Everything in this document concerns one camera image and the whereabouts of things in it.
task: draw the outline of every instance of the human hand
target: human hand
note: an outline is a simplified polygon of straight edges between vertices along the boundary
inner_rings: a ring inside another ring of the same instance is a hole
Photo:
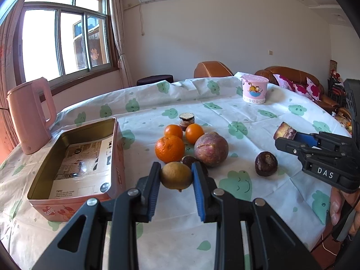
[[[353,206],[360,196],[360,190],[353,194],[347,194],[334,187],[331,188],[330,195],[330,217],[333,225],[336,225],[340,220],[342,201],[345,199],[351,206]],[[354,222],[349,230],[349,234],[355,235],[360,226],[360,202],[355,207],[356,214]]]

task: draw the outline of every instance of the cushion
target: cushion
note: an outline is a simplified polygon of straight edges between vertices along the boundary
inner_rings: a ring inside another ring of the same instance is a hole
[[[141,78],[137,80],[136,86],[151,84],[151,83],[157,83],[160,81],[166,80],[169,83],[174,82],[174,78],[172,75],[153,75],[145,78]]]
[[[285,89],[289,89],[290,91],[295,91],[293,83],[287,79],[284,76],[281,76],[280,74],[273,74],[276,80],[279,83],[279,86]]]
[[[301,96],[305,96],[308,99],[314,101],[314,99],[307,92],[307,90],[306,90],[306,88],[304,86],[302,86],[301,84],[298,84],[298,83],[293,83],[293,85],[294,85],[295,93],[297,93],[297,94],[299,94]]]
[[[315,100],[320,101],[320,89],[309,78],[306,78],[307,85],[306,90]]]

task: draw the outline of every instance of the pink kettle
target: pink kettle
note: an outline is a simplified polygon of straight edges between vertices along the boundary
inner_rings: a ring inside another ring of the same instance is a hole
[[[46,120],[41,107],[39,91],[43,90],[50,119]],[[10,114],[21,148],[31,154],[42,148],[50,139],[49,127],[56,121],[56,108],[48,81],[39,79],[18,85],[8,92]]]

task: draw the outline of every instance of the white tablecloth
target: white tablecloth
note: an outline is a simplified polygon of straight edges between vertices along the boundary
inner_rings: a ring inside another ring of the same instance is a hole
[[[297,157],[276,150],[272,136],[282,121],[299,132],[349,134],[305,97],[269,84],[266,103],[252,105],[242,100],[241,87],[236,77],[163,81],[104,94],[60,112],[52,127],[53,139],[45,147],[24,155],[18,146],[0,167],[0,239],[15,262],[29,270],[64,226],[48,222],[26,200],[55,139],[65,130],[111,115],[117,117],[124,136],[128,188],[158,161],[154,143],[164,127],[178,124],[179,114],[192,112],[205,132],[216,131],[229,143],[226,161],[209,170],[216,183],[238,198],[264,198],[312,248],[325,227],[330,186],[301,172]],[[186,150],[191,154],[193,147],[187,144]],[[262,151],[272,152],[279,163],[277,173],[268,178],[254,169],[255,157]],[[161,185],[153,221],[137,225],[140,269],[212,269],[215,232],[215,224],[200,222],[192,186],[180,193]]]

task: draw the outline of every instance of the chair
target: chair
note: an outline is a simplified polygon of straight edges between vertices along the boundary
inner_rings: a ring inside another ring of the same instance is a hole
[[[340,105],[340,107],[346,107],[346,92],[343,86],[337,84],[340,83],[334,77],[328,79],[328,93],[330,93],[330,98],[335,97],[335,101]]]
[[[233,75],[228,67],[218,61],[201,62],[194,71],[194,78],[227,77]]]

